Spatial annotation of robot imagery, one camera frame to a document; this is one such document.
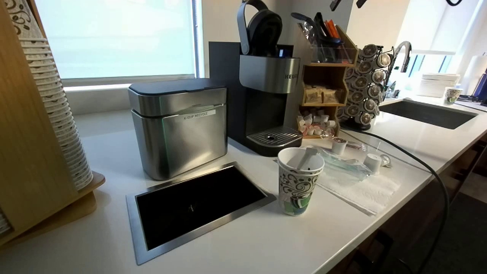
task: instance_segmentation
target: stainless steel sink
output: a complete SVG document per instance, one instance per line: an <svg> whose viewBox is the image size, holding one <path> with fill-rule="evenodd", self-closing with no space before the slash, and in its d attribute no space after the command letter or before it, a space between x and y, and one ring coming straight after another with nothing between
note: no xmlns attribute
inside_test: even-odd
<svg viewBox="0 0 487 274"><path fill-rule="evenodd" d="M476 115L474 112L421 103L410 98L380 104L379 109L449 129L455 129Z"/></svg>
<svg viewBox="0 0 487 274"><path fill-rule="evenodd" d="M168 252L274 199L235 164L126 196L135 261Z"/></svg>

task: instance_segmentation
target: white countertop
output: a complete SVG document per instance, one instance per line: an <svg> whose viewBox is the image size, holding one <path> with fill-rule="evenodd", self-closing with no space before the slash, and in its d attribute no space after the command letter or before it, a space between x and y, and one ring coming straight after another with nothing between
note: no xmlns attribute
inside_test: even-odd
<svg viewBox="0 0 487 274"><path fill-rule="evenodd" d="M76 124L91 168L106 176L95 190L97 209L12 246L0 255L0 272L325 272L430 177L423 168L394 158L391 168L380 168L368 179L398 185L375 215L316 187L302 215L286 215L277 202L270 202L137 266L124 196L141 193L156 182L143 173L130 115L127 110L88 114L76 117ZM471 144L485 124L487 114L455 130L380 114L372 132L420 150L420 156L441 168ZM310 144L328 145L322 139L304 141L304 145ZM277 194L277 164L272 158L229 145L223 158L208 165L228 161L237 161L257 185Z"/></svg>

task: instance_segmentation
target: black cable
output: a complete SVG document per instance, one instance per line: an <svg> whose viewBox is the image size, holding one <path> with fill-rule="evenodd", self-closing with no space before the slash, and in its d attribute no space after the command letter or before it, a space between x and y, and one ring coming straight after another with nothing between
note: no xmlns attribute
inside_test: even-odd
<svg viewBox="0 0 487 274"><path fill-rule="evenodd" d="M445 2L450 5L458 5L461 2L461 0L456 0L456 2L453 2L452 0L445 0Z"/></svg>
<svg viewBox="0 0 487 274"><path fill-rule="evenodd" d="M436 179L438 184L439 184L439 188L441 188L441 191L442 191L442 197L444 197L444 200L442 200L442 206L444 206L444 208L442 208L442 217L441 217L438 231L436 231L436 234L435 234L435 237L433 237L433 241L432 241L430 247L427 249L426 257L423 258L421 264L420 264L418 269L415 270L415 272L421 274L421 272L424 270L424 266L427 264L430 255L433 254L438 241L439 241L439 235L442 234L442 229L444 229L444 225L445 225L445 220L447 220L447 215L449 215L449 208L450 208L450 205L449 205L447 190L445 190L441 177L438 176L438 173L436 173L430 165L427 165L423 159L420 159L418 156L412 155L410 152L404 150L404 149L400 147L398 144L386 139L386 138L383 138L383 136L380 136L380 135L375 135L375 133L371 133L371 132L360 132L360 130L354 130L354 132L375 136L375 138L379 138L379 139L382 139L382 141L394 145L395 149L401 150L401 152L406 153L407 156L410 156L410 158L414 158L415 161L418 161L420 164L423 164L423 165L435 176L435 179Z"/></svg>

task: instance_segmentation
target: metal container lid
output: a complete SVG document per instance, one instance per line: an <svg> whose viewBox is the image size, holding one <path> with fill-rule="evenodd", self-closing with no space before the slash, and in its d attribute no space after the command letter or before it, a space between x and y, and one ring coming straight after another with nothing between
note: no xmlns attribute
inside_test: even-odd
<svg viewBox="0 0 487 274"><path fill-rule="evenodd" d="M226 101L226 89L208 77L133 83L127 88L132 110L146 117L168 115L200 104Z"/></svg>

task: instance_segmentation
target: coffee maker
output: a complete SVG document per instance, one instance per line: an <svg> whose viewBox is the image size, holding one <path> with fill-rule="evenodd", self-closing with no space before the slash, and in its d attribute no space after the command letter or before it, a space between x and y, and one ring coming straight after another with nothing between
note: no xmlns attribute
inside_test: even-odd
<svg viewBox="0 0 487 274"><path fill-rule="evenodd" d="M248 25L246 4L258 10ZM226 86L228 136L274 156L283 147L301 144L301 133L283 124L299 63L292 57L292 45L277 43L281 21L263 1L243 1L237 24L240 42L208 42L210 78Z"/></svg>

